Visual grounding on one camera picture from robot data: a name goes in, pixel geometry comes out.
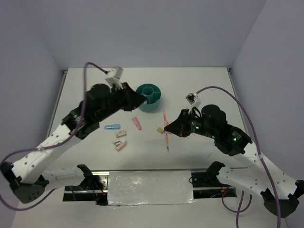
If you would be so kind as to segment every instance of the teal round container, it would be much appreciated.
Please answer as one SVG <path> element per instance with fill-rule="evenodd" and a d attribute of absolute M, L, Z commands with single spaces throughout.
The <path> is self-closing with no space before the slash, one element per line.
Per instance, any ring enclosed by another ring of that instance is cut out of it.
<path fill-rule="evenodd" d="M 140 110 L 149 113 L 155 111 L 159 107 L 162 93 L 156 85 L 143 84 L 136 89 L 136 92 L 147 98 L 147 101 L 139 106 Z"/>

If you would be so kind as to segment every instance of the white wall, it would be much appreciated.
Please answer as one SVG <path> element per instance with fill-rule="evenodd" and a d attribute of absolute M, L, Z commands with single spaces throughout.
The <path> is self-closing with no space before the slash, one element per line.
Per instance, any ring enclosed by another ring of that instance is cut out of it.
<path fill-rule="evenodd" d="M 303 0 L 267 0 L 232 67 L 262 150 L 298 180 L 304 179 L 303 12 Z M 289 227 L 302 228 L 303 214 L 304 196 Z"/>
<path fill-rule="evenodd" d="M 35 147 L 44 139 L 62 74 L 17 0 L 0 0 L 0 31 L 2 160 L 12 151 Z M 11 205 L 17 205 L 2 175 L 0 192 Z M 14 211 L 0 204 L 2 228 L 11 226 L 14 215 Z"/>
<path fill-rule="evenodd" d="M 61 69 L 230 67 L 265 0 L 22 0 Z"/>

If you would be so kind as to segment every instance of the plastic sheet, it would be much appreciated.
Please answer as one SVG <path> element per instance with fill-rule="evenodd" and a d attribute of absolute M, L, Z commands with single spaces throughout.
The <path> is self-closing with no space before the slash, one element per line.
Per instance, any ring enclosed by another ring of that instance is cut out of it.
<path fill-rule="evenodd" d="M 193 203 L 190 171 L 111 172 L 109 205 L 151 205 Z"/>

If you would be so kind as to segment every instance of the tabletop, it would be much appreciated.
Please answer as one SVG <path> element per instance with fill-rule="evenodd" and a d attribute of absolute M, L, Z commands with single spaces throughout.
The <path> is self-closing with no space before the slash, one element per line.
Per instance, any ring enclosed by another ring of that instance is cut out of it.
<path fill-rule="evenodd" d="M 88 89 L 97 83 L 105 83 L 105 74 L 96 68 L 87 72 Z M 86 137 L 80 144 L 69 149 L 48 170 L 74 167 L 85 164 L 92 170 L 143 170 L 143 169 L 202 169 L 214 161 L 230 167 L 243 167 L 238 161 L 222 154 L 214 146 L 212 139 L 192 134 L 188 138 L 169 135 L 169 152 L 164 134 L 160 134 L 154 124 L 163 127 L 163 110 L 167 119 L 174 121 L 181 109 L 189 108 L 185 99 L 188 93 L 197 92 L 207 86 L 220 86 L 234 93 L 227 69 L 222 68 L 124 68 L 121 82 L 127 82 L 136 90 L 142 84 L 151 83 L 161 90 L 161 104 L 154 113 L 139 109 L 132 112 L 119 111 L 100 123 L 100 128 Z M 244 129 L 244 124 L 236 102 L 224 92 L 210 89 L 199 95 L 200 109 L 209 104 L 220 107 L 227 115 L 228 123 Z M 51 127 L 53 131 L 72 109 L 83 99 L 83 69 L 68 70 L 56 114 Z M 132 122 L 137 117 L 142 130 Z M 120 124 L 127 131 L 127 145 L 115 150 L 112 141 L 115 130 L 105 130 L 109 124 Z"/>

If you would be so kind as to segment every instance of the robotic arm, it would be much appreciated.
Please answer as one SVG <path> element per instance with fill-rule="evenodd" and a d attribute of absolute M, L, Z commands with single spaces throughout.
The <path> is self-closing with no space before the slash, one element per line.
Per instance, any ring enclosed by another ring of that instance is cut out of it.
<path fill-rule="evenodd" d="M 20 160 L 4 162 L 0 166 L 3 176 L 9 182 L 15 196 L 22 203 L 29 203 L 40 197 L 44 191 L 67 185 L 101 184 L 98 176 L 94 176 L 85 165 L 71 169 L 46 171 L 45 169 L 59 158 L 65 151 L 80 143 L 91 132 L 99 128 L 99 122 L 116 113 L 120 109 L 132 111 L 139 107 L 146 97 L 135 93 L 127 83 L 120 83 L 122 68 L 114 67 L 107 73 L 106 81 L 111 85 L 96 84 L 86 93 L 85 114 L 81 126 L 68 142 L 52 149 L 43 148 L 62 143 L 76 129 L 81 118 L 81 107 L 73 109 L 61 125 L 38 147 Z"/>
<path fill-rule="evenodd" d="M 263 158 L 274 180 L 279 202 L 281 217 L 285 218 L 295 211 L 299 204 L 297 200 L 304 194 L 304 181 L 289 177 L 274 165 L 263 154 L 259 155 L 255 143 L 241 129 L 227 123 L 226 114 L 216 105 L 207 105 L 201 113 L 197 109 L 200 100 L 197 95 L 189 94 L 186 99 L 191 104 L 190 109 L 182 109 L 179 117 L 165 127 L 165 130 L 179 137 L 187 137 L 191 133 L 214 139 L 215 146 L 241 162 L 244 169 L 230 169 L 215 161 L 206 173 L 194 173 L 194 185 L 200 181 L 218 181 L 239 188 L 251 195 L 263 198 L 264 206 L 276 215 L 276 202 L 273 189 L 265 168 L 261 162 Z"/>

